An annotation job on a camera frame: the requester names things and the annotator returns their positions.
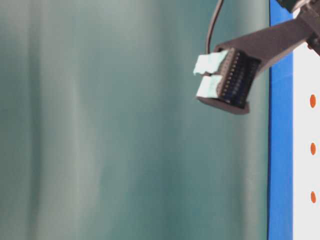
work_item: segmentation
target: clip jaw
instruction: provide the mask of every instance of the clip jaw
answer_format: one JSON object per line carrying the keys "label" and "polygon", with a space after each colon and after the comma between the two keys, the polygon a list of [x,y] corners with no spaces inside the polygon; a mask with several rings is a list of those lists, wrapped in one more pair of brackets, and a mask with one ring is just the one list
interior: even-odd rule
{"label": "clip jaw", "polygon": [[[198,97],[201,102],[230,113],[247,114],[249,105],[245,102],[252,81],[256,76],[270,68],[304,42],[307,42],[309,48],[320,55],[320,0],[277,1],[281,2],[280,4],[289,11],[294,11],[303,6],[296,19],[218,44],[213,51],[215,53],[223,50],[235,50],[246,55],[247,58],[240,61],[240,64],[242,66],[245,65],[246,69],[243,71],[249,71],[250,74],[240,80],[240,87],[236,85],[229,86],[228,91],[235,93],[231,96],[231,99],[226,100],[222,96],[219,96],[219,98]],[[249,66],[249,62],[252,60],[256,61],[255,67]],[[235,64],[230,62],[225,67],[228,71],[231,71],[233,66]],[[221,73],[221,75],[225,79],[227,73]],[[240,75],[238,75],[232,80],[237,83],[240,78]],[[245,89],[245,98],[242,99],[241,104],[239,99],[243,91],[237,91],[238,89]]]}
{"label": "clip jaw", "polygon": [[[216,71],[212,74],[205,73],[197,99],[234,114],[248,113],[249,105],[246,99],[260,64],[260,60],[248,56],[243,51],[228,49]],[[211,88],[210,94],[202,93],[206,88]]]}

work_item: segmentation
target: black cable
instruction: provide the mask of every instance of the black cable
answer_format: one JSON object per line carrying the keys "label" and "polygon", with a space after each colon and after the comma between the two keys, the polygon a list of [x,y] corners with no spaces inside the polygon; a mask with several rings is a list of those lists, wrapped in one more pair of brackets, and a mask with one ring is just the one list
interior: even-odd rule
{"label": "black cable", "polygon": [[214,10],[214,13],[212,15],[211,22],[210,22],[209,29],[208,29],[208,34],[206,36],[206,43],[205,43],[205,53],[206,54],[210,54],[210,43],[211,43],[212,34],[214,32],[216,21],[218,19],[218,16],[219,16],[219,13],[220,13],[220,10],[221,10],[223,4],[224,4],[224,0],[218,0],[216,7],[215,7],[215,10]]}

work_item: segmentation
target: teal background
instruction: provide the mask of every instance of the teal background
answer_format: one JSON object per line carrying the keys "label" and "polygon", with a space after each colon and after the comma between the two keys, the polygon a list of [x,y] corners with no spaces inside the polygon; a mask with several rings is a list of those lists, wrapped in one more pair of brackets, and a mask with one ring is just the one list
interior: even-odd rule
{"label": "teal background", "polygon": [[[215,0],[0,1],[0,239],[267,238],[268,86],[199,103]],[[269,25],[225,1],[213,44]]]}

